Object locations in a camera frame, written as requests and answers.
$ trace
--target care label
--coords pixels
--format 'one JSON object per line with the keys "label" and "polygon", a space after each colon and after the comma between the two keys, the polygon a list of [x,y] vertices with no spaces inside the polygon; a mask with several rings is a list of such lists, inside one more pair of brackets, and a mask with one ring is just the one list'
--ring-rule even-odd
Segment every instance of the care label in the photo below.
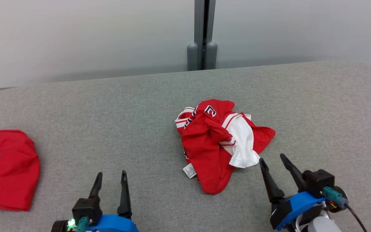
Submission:
{"label": "care label", "polygon": [[189,163],[186,167],[184,167],[183,171],[187,174],[188,178],[190,179],[193,178],[193,176],[197,175],[191,163]]}

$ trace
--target gray table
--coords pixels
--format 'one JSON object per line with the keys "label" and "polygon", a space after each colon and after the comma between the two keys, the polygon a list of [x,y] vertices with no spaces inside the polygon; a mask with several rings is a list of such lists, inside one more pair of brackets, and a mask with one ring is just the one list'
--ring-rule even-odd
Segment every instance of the gray table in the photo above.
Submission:
{"label": "gray table", "polygon": [[[259,166],[235,170],[218,195],[188,179],[174,119],[209,98],[277,132],[261,153],[286,195],[296,185],[280,161],[336,176],[371,231],[371,68],[313,62],[58,82],[0,92],[0,129],[34,140],[41,175],[30,212],[0,210],[0,231],[49,231],[71,217],[102,171],[101,207],[116,213],[121,170],[128,173],[140,231],[272,231]],[[332,214],[360,231],[349,212]]]}

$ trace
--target black cable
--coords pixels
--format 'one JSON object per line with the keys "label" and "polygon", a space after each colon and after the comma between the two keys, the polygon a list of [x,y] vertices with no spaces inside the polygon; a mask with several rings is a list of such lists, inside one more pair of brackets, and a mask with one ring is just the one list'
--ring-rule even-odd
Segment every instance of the black cable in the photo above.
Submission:
{"label": "black cable", "polygon": [[326,213],[327,213],[327,217],[328,217],[329,219],[331,219],[331,218],[330,218],[330,215],[328,214],[328,209],[327,209],[327,207],[326,207],[325,210],[326,210]]}
{"label": "black cable", "polygon": [[353,214],[353,216],[355,216],[357,222],[360,224],[360,226],[362,227],[363,231],[364,232],[367,232],[365,226],[363,225],[362,221],[359,219],[359,217],[357,216],[357,214],[352,210],[352,208],[350,208],[350,206],[348,204],[344,204],[344,206],[350,211],[350,213]]}

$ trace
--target folded red shirt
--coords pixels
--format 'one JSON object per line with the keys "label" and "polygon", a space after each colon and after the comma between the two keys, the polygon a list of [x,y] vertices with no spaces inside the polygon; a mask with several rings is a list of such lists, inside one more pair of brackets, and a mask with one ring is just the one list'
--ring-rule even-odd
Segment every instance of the folded red shirt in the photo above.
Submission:
{"label": "folded red shirt", "polygon": [[0,130],[0,209],[29,211],[40,176],[34,142],[20,130]]}

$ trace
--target wire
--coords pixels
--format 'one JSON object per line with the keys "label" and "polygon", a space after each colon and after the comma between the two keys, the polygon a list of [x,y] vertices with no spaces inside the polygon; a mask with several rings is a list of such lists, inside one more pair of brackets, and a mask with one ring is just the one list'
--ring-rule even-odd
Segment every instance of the wire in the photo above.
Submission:
{"label": "wire", "polygon": [[303,213],[300,214],[297,219],[296,219],[296,232],[301,232],[301,229],[300,229],[300,221],[303,217]]}
{"label": "wire", "polygon": [[360,224],[360,226],[362,227],[363,231],[364,232],[367,232],[365,226],[363,225],[362,221],[359,219],[359,217],[357,216],[357,214],[352,210],[352,208],[348,205],[348,204],[344,204],[344,206],[350,211],[350,213],[353,214],[353,216],[355,216],[357,222]]}
{"label": "wire", "polygon": [[324,210],[326,211],[326,213],[327,213],[327,217],[329,218],[329,219],[331,219],[330,218],[330,215],[328,214],[328,209],[327,209],[327,205],[326,205],[326,202],[325,201],[323,201],[322,202],[322,204],[323,204],[323,208],[324,208]]}
{"label": "wire", "polygon": [[330,204],[331,204],[331,206],[332,206],[333,208],[337,208],[336,203],[334,203],[334,201],[330,201]]}

